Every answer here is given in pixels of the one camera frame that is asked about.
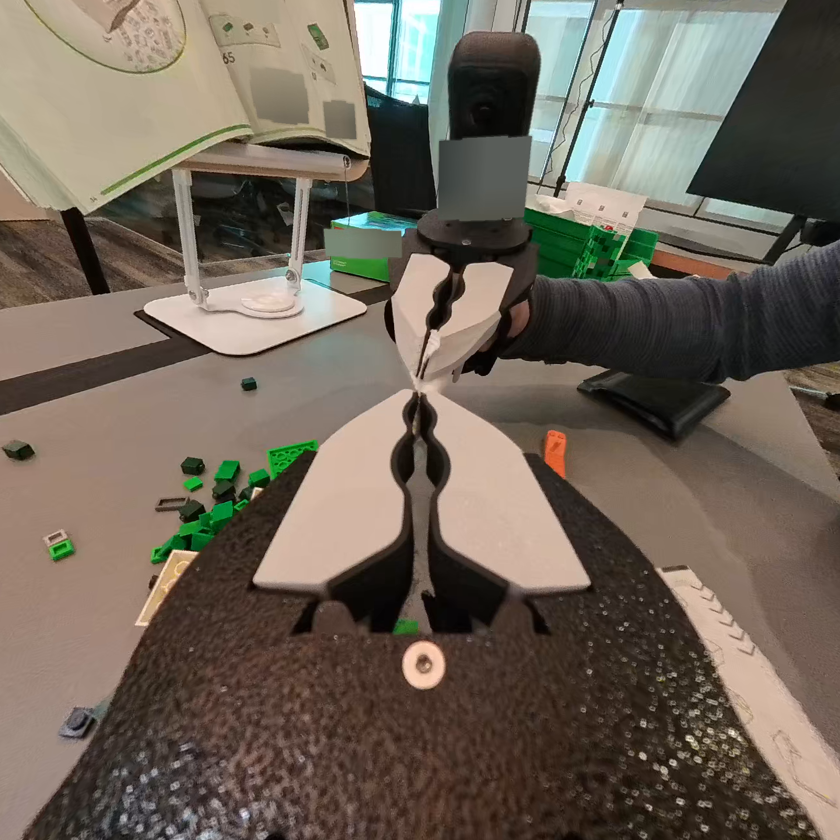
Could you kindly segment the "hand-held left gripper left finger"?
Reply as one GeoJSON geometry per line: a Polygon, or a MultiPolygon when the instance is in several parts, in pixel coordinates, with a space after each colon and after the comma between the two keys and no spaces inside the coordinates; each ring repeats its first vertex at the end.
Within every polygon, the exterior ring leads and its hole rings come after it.
{"type": "Polygon", "coordinates": [[[253,577],[260,590],[340,602],[390,633],[413,582],[417,394],[402,390],[324,444],[253,577]]]}

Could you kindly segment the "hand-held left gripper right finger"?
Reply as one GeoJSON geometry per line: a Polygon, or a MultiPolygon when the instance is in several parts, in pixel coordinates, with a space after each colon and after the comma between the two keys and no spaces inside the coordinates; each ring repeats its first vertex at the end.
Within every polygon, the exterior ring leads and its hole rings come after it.
{"type": "Polygon", "coordinates": [[[592,582],[520,447],[438,393],[421,395],[436,595],[485,625],[504,602],[583,592],[592,582]]]}

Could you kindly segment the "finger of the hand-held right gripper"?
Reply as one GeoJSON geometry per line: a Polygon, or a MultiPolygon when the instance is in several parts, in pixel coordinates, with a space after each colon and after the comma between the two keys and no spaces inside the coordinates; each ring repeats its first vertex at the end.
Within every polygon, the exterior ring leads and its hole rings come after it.
{"type": "Polygon", "coordinates": [[[497,262],[469,265],[461,277],[464,289],[450,306],[439,329],[444,337],[445,369],[454,380],[468,358],[496,333],[501,302],[513,268],[497,262]]]}
{"type": "Polygon", "coordinates": [[[438,303],[435,294],[444,293],[444,317],[448,315],[449,295],[447,284],[451,279],[450,267],[443,260],[423,254],[410,256],[398,287],[392,295],[392,320],[394,340],[404,367],[407,361],[405,328],[407,324],[416,325],[420,329],[435,329],[428,325],[428,319],[433,316],[438,303]]]}

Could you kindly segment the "white paper bag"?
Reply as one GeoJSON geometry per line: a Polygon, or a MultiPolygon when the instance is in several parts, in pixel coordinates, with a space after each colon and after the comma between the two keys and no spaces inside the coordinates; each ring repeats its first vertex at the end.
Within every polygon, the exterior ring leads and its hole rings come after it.
{"type": "Polygon", "coordinates": [[[451,375],[445,369],[445,339],[439,329],[420,329],[417,325],[407,324],[404,332],[405,364],[413,384],[413,396],[406,406],[406,422],[414,446],[422,436],[421,396],[429,391],[440,391],[451,375]]]}

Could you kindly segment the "pile of lego bricks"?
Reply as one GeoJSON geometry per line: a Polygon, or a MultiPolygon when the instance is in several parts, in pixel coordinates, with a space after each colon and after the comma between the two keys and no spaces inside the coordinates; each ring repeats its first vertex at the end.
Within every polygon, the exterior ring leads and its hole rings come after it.
{"type": "Polygon", "coordinates": [[[174,550],[201,552],[242,512],[271,481],[269,469],[261,468],[249,473],[241,489],[237,481],[241,471],[236,459],[225,459],[213,475],[211,499],[208,504],[190,497],[178,514],[180,522],[175,533],[150,552],[153,565],[163,564],[174,550]]]}

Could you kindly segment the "person's right forearm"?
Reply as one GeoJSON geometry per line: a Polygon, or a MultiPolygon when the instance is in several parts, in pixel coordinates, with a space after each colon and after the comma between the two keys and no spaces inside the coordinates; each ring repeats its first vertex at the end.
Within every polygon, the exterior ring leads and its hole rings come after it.
{"type": "Polygon", "coordinates": [[[744,382],[839,360],[839,244],[725,279],[536,279],[501,357],[744,382]]]}

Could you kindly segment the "green lego box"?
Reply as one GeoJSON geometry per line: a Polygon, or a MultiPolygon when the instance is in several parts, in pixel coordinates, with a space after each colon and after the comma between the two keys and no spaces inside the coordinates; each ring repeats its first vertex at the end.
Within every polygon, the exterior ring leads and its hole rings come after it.
{"type": "Polygon", "coordinates": [[[402,257],[406,231],[417,219],[379,211],[335,218],[324,228],[324,248],[332,270],[388,282],[390,262],[402,257]]]}

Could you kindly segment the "cream lego brick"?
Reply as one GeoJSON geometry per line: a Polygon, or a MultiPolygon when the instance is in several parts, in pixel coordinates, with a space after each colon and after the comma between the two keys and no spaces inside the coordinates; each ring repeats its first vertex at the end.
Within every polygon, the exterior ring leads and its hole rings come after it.
{"type": "Polygon", "coordinates": [[[197,555],[198,552],[188,550],[174,550],[170,553],[134,623],[136,627],[147,627],[150,624],[161,604],[197,555]]]}

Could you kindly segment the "black light stand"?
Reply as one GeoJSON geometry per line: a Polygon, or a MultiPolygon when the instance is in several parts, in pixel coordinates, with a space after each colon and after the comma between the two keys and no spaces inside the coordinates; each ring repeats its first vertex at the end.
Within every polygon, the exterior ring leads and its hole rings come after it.
{"type": "Polygon", "coordinates": [[[594,90],[602,71],[606,51],[613,38],[617,20],[625,7],[624,1],[595,2],[593,6],[592,22],[602,24],[601,33],[595,37],[593,47],[586,59],[587,68],[583,70],[583,77],[579,79],[578,90],[575,94],[575,104],[568,114],[567,120],[560,130],[560,144],[564,150],[563,163],[556,180],[553,197],[559,197],[568,180],[568,172],[575,148],[579,142],[585,117],[594,103],[594,90]]]}

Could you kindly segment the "black office chair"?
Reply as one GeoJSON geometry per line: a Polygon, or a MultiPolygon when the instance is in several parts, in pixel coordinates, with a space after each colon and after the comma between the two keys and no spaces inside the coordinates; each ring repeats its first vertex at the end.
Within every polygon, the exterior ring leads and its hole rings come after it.
{"type": "Polygon", "coordinates": [[[374,209],[412,220],[435,209],[428,107],[364,86],[371,132],[374,209]]]}

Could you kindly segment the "white paper sheet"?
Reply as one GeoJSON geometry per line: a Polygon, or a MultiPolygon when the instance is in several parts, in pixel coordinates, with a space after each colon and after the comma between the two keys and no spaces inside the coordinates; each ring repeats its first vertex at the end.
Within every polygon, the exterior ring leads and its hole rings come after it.
{"type": "Polygon", "coordinates": [[[576,223],[609,228],[625,236],[635,229],[647,198],[583,182],[568,182],[565,189],[565,202],[576,223]]]}

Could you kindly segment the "white book stand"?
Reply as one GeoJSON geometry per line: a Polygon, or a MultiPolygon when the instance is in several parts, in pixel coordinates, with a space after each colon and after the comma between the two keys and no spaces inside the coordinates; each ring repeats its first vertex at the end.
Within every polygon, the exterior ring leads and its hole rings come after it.
{"type": "Polygon", "coordinates": [[[309,198],[314,181],[353,182],[368,160],[327,151],[226,141],[172,168],[186,293],[147,302],[143,315],[217,354],[245,357],[275,349],[364,315],[360,300],[303,277],[309,198]],[[193,174],[290,177],[295,183],[287,268],[216,278],[204,286],[197,255],[193,174]]]}

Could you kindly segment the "black flat case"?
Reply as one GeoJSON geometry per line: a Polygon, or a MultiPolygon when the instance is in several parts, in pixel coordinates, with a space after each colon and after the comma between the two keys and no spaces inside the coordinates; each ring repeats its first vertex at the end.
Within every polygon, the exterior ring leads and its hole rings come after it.
{"type": "Polygon", "coordinates": [[[577,391],[678,443],[731,396],[723,385],[646,377],[616,370],[584,379],[577,391]]]}

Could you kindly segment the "wooden side desk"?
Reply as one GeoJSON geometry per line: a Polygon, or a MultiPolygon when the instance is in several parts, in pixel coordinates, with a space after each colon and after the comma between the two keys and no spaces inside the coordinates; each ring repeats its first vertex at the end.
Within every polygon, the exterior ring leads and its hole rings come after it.
{"type": "Polygon", "coordinates": [[[725,279],[733,272],[750,274],[760,265],[760,262],[702,255],[659,242],[648,267],[653,276],[659,278],[698,276],[725,279]]]}

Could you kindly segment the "open instruction booklet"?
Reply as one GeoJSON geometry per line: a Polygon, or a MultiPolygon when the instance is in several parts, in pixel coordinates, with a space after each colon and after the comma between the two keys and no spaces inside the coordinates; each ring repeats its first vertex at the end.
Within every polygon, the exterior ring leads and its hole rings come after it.
{"type": "Polygon", "coordinates": [[[2,172],[45,209],[371,155],[353,2],[2,2],[1,51],[2,172]]]}

